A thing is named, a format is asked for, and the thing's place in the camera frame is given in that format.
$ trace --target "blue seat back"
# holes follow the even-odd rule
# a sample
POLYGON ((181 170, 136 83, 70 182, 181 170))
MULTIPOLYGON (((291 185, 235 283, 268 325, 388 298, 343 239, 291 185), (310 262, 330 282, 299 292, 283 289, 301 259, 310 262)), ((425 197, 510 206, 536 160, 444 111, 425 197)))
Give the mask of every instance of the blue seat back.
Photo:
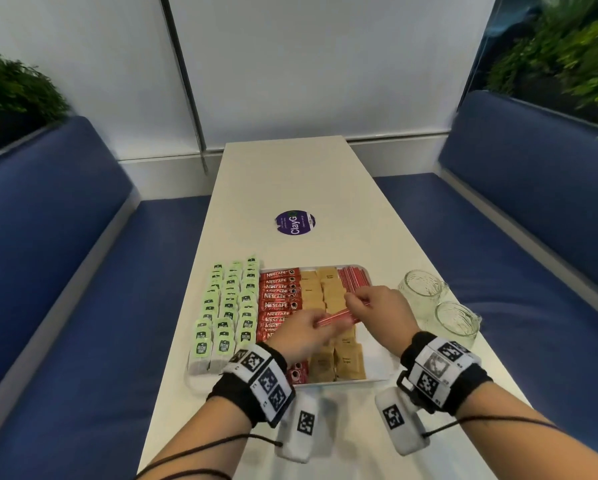
POLYGON ((81 117, 0 157, 0 381, 131 189, 81 117))
POLYGON ((475 91, 439 161, 598 284, 598 129, 475 91))

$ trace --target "booth seating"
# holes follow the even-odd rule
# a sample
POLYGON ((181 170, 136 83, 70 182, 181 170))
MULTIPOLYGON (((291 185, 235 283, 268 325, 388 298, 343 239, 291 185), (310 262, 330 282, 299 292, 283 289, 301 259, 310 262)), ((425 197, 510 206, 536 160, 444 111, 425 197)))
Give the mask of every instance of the booth seating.
MULTIPOLYGON (((0 157, 0 382, 131 191, 85 118, 0 157)), ((135 475, 208 204, 138 205, 0 428, 0 480, 135 475)))
MULTIPOLYGON (((478 91, 439 163, 598 286, 598 128, 478 91)), ((437 175, 376 182, 531 404, 598 452, 598 313, 437 175)))

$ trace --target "purple round sticker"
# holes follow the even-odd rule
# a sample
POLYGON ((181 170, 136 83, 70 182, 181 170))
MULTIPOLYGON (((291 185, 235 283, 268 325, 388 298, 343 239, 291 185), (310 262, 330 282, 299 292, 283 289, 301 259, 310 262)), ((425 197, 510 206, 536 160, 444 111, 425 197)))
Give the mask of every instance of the purple round sticker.
POLYGON ((288 210, 276 217, 278 231, 287 235, 310 232, 316 223, 314 216, 305 210, 288 210))

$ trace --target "empty glass jar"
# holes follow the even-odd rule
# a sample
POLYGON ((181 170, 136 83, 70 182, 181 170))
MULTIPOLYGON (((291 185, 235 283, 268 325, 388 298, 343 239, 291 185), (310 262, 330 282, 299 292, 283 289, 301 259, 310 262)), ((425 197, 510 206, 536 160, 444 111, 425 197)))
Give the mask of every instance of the empty glass jar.
POLYGON ((472 348, 481 327, 481 317, 459 303, 444 301, 435 308, 427 330, 437 337, 454 340, 467 349, 472 348))
POLYGON ((430 273, 413 269, 404 276, 398 289, 408 300, 419 326, 427 330, 434 317, 435 306, 448 289, 447 283, 430 273))

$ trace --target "tray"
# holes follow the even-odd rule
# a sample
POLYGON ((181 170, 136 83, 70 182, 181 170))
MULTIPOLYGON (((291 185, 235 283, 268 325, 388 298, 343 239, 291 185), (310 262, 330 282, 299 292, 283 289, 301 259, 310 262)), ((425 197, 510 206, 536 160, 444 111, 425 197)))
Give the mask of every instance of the tray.
MULTIPOLYGON (((355 266, 363 269, 368 277, 368 281, 372 283, 372 278, 368 273, 367 269, 358 264, 339 264, 339 265, 324 265, 334 266, 337 269, 342 269, 347 266, 355 266)), ((305 266, 300 267, 300 271, 314 271, 318 267, 324 266, 305 266)), ((271 271, 278 271, 279 269, 287 268, 271 268, 261 269, 261 273, 269 273, 271 271)), ((362 345, 364 350, 364 367, 366 368, 366 379, 357 379, 352 381, 336 381, 336 382, 320 382, 314 384, 300 384, 295 386, 297 389, 313 388, 313 387, 330 387, 330 386, 341 386, 346 384, 361 384, 368 382, 384 381, 390 379, 391 376, 397 371, 399 367, 399 361, 396 357, 393 357, 379 342, 377 342, 370 332, 367 331, 366 326, 362 323, 358 323, 357 327, 357 342, 362 345)), ((212 390, 212 387, 219 380, 219 374, 202 374, 199 376, 191 376, 187 373, 187 363, 185 364, 185 370, 183 371, 185 385, 191 390, 194 395, 208 395, 212 390)))

